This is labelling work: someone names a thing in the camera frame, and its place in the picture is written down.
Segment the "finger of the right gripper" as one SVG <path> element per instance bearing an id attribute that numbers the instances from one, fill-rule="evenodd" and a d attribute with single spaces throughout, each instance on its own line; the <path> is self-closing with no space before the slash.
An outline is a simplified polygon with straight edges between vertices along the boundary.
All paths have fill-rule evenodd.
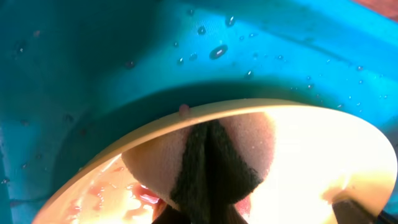
<path id="1" fill-rule="evenodd" d="M 372 215 L 358 202 L 344 198 L 332 203 L 338 224 L 397 224 L 397 219 L 382 210 Z"/>

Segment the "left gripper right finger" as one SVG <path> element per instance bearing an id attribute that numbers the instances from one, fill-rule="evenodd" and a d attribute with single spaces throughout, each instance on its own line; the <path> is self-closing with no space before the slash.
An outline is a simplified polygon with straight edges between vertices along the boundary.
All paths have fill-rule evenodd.
<path id="1" fill-rule="evenodd" d="M 225 210 L 226 224 L 248 224 L 247 221 L 239 214 L 234 205 L 228 205 Z"/>

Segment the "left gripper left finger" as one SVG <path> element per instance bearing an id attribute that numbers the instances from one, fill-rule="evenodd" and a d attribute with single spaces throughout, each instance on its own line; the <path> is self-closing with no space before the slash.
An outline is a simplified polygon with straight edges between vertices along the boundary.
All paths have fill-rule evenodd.
<path id="1" fill-rule="evenodd" d="M 190 224 L 190 219 L 185 214 L 166 203 L 156 206 L 152 218 L 152 224 Z"/>

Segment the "green scrubbing sponge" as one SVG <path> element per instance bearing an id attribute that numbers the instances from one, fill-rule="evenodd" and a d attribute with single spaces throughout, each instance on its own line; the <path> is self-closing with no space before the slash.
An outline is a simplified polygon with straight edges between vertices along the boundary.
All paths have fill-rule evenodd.
<path id="1" fill-rule="evenodd" d="M 265 113 L 248 113 L 173 131 L 121 158 L 136 180 L 190 223 L 224 224 L 227 206 L 266 179 L 274 140 L 273 120 Z"/>

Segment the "yellow-green plate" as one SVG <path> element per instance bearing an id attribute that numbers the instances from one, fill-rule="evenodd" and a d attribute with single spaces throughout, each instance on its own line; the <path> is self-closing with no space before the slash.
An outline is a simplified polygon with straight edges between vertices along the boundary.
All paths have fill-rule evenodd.
<path id="1" fill-rule="evenodd" d="M 332 203 L 349 198 L 372 215 L 390 199 L 397 159 L 388 138 L 356 116 L 285 100 L 222 101 L 150 122 L 112 143 L 49 198 L 35 223 L 152 223 L 165 203 L 136 180 L 122 153 L 195 124 L 248 113 L 274 122 L 274 160 L 236 208 L 247 223 L 337 223 Z"/>

